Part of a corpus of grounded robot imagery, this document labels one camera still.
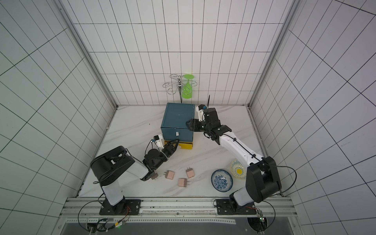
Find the teal drawer cabinet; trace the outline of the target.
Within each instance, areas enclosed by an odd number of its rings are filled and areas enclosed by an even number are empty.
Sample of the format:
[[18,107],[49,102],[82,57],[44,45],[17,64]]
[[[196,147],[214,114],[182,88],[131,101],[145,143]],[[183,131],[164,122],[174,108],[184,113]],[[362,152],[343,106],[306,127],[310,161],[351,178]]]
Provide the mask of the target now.
[[192,143],[193,131],[186,125],[187,121],[195,118],[195,105],[184,103],[167,103],[161,124],[164,140]]

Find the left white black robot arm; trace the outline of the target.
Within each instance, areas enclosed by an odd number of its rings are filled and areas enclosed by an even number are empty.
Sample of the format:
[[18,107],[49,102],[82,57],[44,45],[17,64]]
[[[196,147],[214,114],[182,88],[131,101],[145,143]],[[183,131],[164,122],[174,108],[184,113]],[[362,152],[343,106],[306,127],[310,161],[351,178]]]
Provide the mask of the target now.
[[101,203],[100,215],[138,215],[140,199],[126,199],[119,179],[130,173],[142,181],[158,177],[156,170],[175,153],[179,139],[153,148],[145,154],[143,161],[134,158],[128,149],[119,146],[92,160],[90,167],[97,178],[105,199]]

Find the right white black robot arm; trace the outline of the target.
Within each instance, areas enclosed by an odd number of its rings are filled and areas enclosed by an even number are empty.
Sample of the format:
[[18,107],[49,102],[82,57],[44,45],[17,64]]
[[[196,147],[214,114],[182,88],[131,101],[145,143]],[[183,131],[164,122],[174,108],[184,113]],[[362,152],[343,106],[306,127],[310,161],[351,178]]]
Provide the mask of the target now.
[[199,105],[196,112],[198,118],[186,122],[189,130],[204,133],[206,138],[232,153],[246,169],[245,186],[232,193],[228,199],[217,200],[216,207],[229,214],[255,214],[255,203],[260,203],[282,190],[276,162],[271,157],[263,157],[254,152],[231,128],[222,125],[215,108]]

